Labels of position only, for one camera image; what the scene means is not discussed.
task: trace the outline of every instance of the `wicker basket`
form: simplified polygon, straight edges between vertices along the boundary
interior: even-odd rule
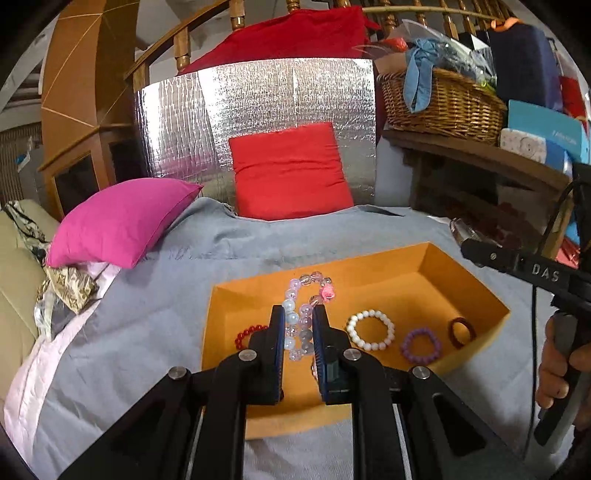
[[[507,107],[496,95],[458,73],[433,69],[431,103],[411,113],[402,97],[405,77],[406,70],[378,76],[393,129],[497,143]]]

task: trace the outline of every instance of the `red pillow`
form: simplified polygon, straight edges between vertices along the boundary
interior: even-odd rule
[[[238,213],[281,220],[353,206],[330,122],[229,140]]]

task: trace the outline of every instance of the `cardboard tray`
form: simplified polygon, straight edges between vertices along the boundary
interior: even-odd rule
[[[439,375],[445,374],[486,348],[509,315],[507,307],[453,258],[433,244],[414,245],[214,286],[202,368],[215,368],[235,353],[237,334],[250,325],[267,325],[272,306],[284,300],[289,281],[314,270],[333,280],[336,297],[326,305],[331,326],[344,329],[351,315],[370,309],[381,310],[394,322],[394,343],[384,351],[371,352],[388,367],[411,368],[400,353],[400,344],[409,331],[428,327],[443,344],[441,358],[429,367]],[[318,284],[302,287],[297,308],[318,289]],[[448,323],[458,316],[467,319],[478,335],[460,350],[447,334]],[[377,319],[359,322],[357,330],[363,339],[373,342],[381,341],[386,334],[386,327]],[[432,346],[428,340],[417,338],[412,351],[425,355]],[[287,353],[284,355],[285,398],[274,407],[248,408],[247,439],[302,432],[351,415],[349,405],[328,407],[322,403],[310,372],[313,355],[300,362],[291,362]]]

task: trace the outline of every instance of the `bracelet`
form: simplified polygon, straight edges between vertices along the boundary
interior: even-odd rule
[[[314,380],[316,380],[316,383],[318,383],[318,369],[316,368],[316,358],[312,359],[310,371],[312,372],[312,377],[314,377]]]
[[[320,284],[318,295],[310,297],[296,312],[296,298],[303,286],[313,283]],[[281,303],[285,310],[285,350],[290,351],[289,359],[299,361],[304,355],[314,354],[312,345],[312,311],[316,305],[327,303],[335,297],[335,289],[330,277],[323,277],[319,271],[304,274],[300,278],[292,278],[290,287],[285,291],[285,300]],[[296,348],[296,337],[301,341],[301,348]]]
[[[236,340],[234,340],[234,345],[236,345],[236,350],[244,350],[244,347],[242,346],[242,340],[244,340],[251,333],[257,332],[259,330],[266,330],[266,329],[268,329],[267,325],[250,325],[249,328],[241,331],[236,336]]]
[[[431,343],[433,344],[433,347],[435,348],[435,351],[431,355],[419,356],[419,355],[413,355],[410,353],[410,351],[409,351],[410,344],[413,342],[414,338],[419,335],[424,335],[424,336],[428,337],[429,340],[431,340]],[[437,336],[428,328],[417,328],[416,330],[411,331],[406,336],[402,345],[400,346],[400,351],[402,353],[402,356],[406,360],[411,362],[413,365],[428,365],[428,364],[434,362],[435,360],[437,360],[441,356],[441,349],[442,349],[442,346],[441,346],[441,342],[439,341],[439,338],[437,338]]]
[[[382,323],[388,328],[388,334],[386,335],[386,338],[379,343],[366,342],[355,330],[358,321],[370,317],[375,317],[381,320]],[[367,352],[378,349],[386,350],[386,348],[389,347],[389,345],[394,341],[394,324],[390,321],[385,313],[382,313],[379,310],[364,310],[351,316],[349,322],[347,323],[347,333],[355,345]]]
[[[449,341],[452,343],[454,347],[456,347],[459,350],[460,348],[466,346],[466,344],[461,343],[461,341],[458,340],[458,338],[456,337],[456,332],[454,332],[453,330],[453,326],[455,323],[461,323],[464,327],[468,329],[468,333],[470,333],[471,342],[473,342],[476,339],[476,331],[474,330],[474,327],[470,323],[468,323],[468,321],[464,317],[457,317],[454,318],[451,322],[449,322],[449,324],[447,325]]]

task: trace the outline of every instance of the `purple beaded bracelet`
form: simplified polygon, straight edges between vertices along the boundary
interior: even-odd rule
[[[429,355],[429,356],[413,355],[409,351],[411,343],[413,342],[414,338],[419,335],[424,335],[431,340],[431,343],[433,344],[433,346],[435,348],[435,351],[431,355]],[[416,330],[409,332],[409,334],[404,339],[402,345],[400,346],[400,351],[402,352],[403,357],[406,360],[408,360],[410,363],[412,363],[413,365],[428,365],[428,364],[434,362],[435,360],[437,360],[441,356],[441,349],[442,349],[442,345],[441,345],[441,342],[439,341],[439,338],[437,338],[437,336],[428,328],[417,328]]]

